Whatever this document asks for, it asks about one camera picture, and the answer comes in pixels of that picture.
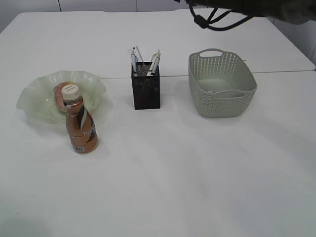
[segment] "basket handle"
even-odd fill
[[[218,97],[221,94],[225,94],[225,93],[236,93],[238,94],[238,96],[236,97]],[[245,97],[246,95],[252,93],[252,91],[242,91],[242,90],[226,90],[226,91],[221,91],[218,93],[214,93],[214,95],[217,97],[218,100],[222,100],[222,99],[241,99],[243,97]]]
[[[212,52],[212,51],[216,51],[216,52],[220,52],[222,53],[220,56],[210,56],[210,57],[203,57],[201,56],[202,53],[205,53],[205,52]],[[220,58],[223,56],[223,54],[226,53],[225,51],[222,51],[220,49],[216,49],[216,48],[208,48],[208,49],[204,49],[200,52],[197,52],[196,54],[200,57],[200,58]]]

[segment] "white wall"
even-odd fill
[[[184,0],[137,0],[137,8],[138,11],[172,11],[189,6]]]
[[[0,0],[0,32],[20,13],[60,11],[58,0]]]
[[[62,11],[136,11],[136,0],[59,0]]]
[[[316,64],[316,22],[309,21],[302,25],[292,25],[275,20],[274,25]]]

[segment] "pen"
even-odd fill
[[[152,71],[153,71],[153,68],[154,68],[155,61],[156,61],[157,57],[160,57],[160,49],[158,49],[157,53],[154,56],[154,59],[153,59],[151,65],[150,65],[150,68],[148,70],[147,76],[150,76],[152,74]]]
[[[136,70],[136,60],[135,60],[135,53],[134,50],[132,50],[131,52],[131,59],[132,59],[132,70],[133,70],[133,76],[136,77],[137,76],[137,70]]]
[[[143,60],[143,57],[142,57],[142,55],[140,54],[140,51],[139,51],[139,49],[138,49],[138,47],[137,46],[135,46],[136,47],[136,51],[137,51],[137,53],[138,53],[138,55],[139,55],[139,57],[140,57],[140,60],[142,61],[142,63],[143,63],[143,66],[145,66],[145,63],[144,63],[144,60]]]
[[[155,61],[154,67],[153,67],[153,71],[152,71],[152,74],[151,74],[152,76],[154,76],[156,74],[156,70],[158,68],[159,61],[160,61],[160,56],[158,56],[156,58],[156,61]]]

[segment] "bowl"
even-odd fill
[[[54,87],[65,81],[75,82],[83,97],[88,111],[97,108],[100,96],[106,91],[100,78],[88,72],[59,71],[37,78],[26,86],[16,108],[24,110],[27,117],[38,119],[46,123],[64,122],[66,113],[60,111],[54,101]]]

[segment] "drink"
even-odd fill
[[[67,110],[66,128],[74,150],[89,153],[98,145],[93,118],[83,104],[77,85],[66,85],[61,91]]]

